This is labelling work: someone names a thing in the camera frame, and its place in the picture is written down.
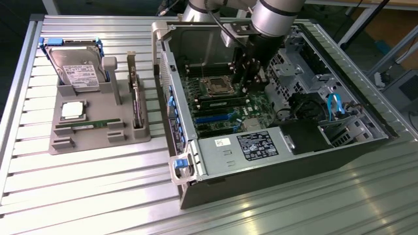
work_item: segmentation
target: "slotted aluminum surface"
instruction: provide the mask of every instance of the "slotted aluminum surface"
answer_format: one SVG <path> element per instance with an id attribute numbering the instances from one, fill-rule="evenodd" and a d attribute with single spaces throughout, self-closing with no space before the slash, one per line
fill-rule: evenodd
<path id="1" fill-rule="evenodd" d="M 408 131 L 405 120 L 374 93 L 350 59 L 333 48 L 322 29 L 308 21 L 300 23 L 313 31 L 401 138 L 336 171 L 180 209 L 153 78 L 150 25 L 157 19 L 47 16 L 39 22 L 29 68 L 22 68 L 26 76 L 10 137 L 3 141 L 0 234 L 418 234 L 416 133 Z M 150 142 L 55 156 L 47 153 L 58 76 L 37 50 L 39 35 L 99 36 L 106 55 L 118 57 L 118 79 L 127 77 L 126 52 L 138 52 Z"/>

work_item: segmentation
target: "warning label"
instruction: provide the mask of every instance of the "warning label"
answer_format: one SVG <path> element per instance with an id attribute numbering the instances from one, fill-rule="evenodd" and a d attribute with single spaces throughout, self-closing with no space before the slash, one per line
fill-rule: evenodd
<path id="1" fill-rule="evenodd" d="M 268 131 L 238 136 L 238 141 L 249 161 L 280 154 Z"/>
<path id="2" fill-rule="evenodd" d="M 94 65 L 71 65 L 63 67 L 74 88 L 99 86 Z"/>

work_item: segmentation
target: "motherboard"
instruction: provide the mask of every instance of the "motherboard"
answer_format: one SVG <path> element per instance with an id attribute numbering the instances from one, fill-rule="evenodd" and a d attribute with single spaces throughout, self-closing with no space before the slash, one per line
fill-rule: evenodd
<path id="1" fill-rule="evenodd" d="M 274 112 L 264 91 L 240 93 L 228 65 L 189 67 L 182 85 L 201 138 L 261 130 L 269 127 Z"/>

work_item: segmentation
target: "cpu socket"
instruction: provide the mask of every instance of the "cpu socket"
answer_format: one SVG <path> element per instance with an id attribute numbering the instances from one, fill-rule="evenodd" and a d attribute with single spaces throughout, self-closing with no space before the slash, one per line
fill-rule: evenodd
<path id="1" fill-rule="evenodd" d="M 209 96 L 229 95 L 236 93 L 228 76 L 208 77 L 204 79 L 204 85 Z"/>

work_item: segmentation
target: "hard drive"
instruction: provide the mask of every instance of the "hard drive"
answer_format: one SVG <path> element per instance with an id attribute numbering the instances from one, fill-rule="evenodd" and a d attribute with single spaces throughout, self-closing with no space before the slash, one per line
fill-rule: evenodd
<path id="1" fill-rule="evenodd" d="M 61 85 L 73 85 L 77 92 L 99 90 L 99 83 L 107 82 L 107 73 L 102 67 L 102 41 L 66 41 L 51 38 L 39 46 L 51 61 L 61 78 Z"/>

